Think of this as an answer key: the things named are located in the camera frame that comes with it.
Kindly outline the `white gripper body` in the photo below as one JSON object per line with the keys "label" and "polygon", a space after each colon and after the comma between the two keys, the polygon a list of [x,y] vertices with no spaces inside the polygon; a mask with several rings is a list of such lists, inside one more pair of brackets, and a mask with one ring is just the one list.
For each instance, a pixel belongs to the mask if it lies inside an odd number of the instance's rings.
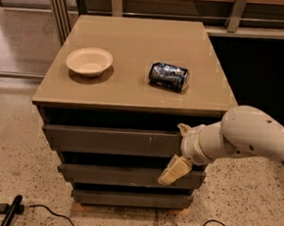
{"label": "white gripper body", "polygon": [[206,165],[214,162],[213,147],[217,139],[218,127],[216,124],[200,124],[192,128],[192,133],[182,137],[180,151],[192,164]]}

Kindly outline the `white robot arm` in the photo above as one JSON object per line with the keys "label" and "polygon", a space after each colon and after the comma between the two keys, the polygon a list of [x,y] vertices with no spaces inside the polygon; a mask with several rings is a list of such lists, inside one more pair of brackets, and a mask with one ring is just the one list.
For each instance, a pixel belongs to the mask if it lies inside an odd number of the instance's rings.
{"label": "white robot arm", "polygon": [[159,183],[167,186],[195,165],[218,158],[266,157],[284,166],[284,127],[267,113],[251,106],[230,109],[222,120],[196,127],[178,125],[182,137],[180,155],[174,155],[161,173]]}

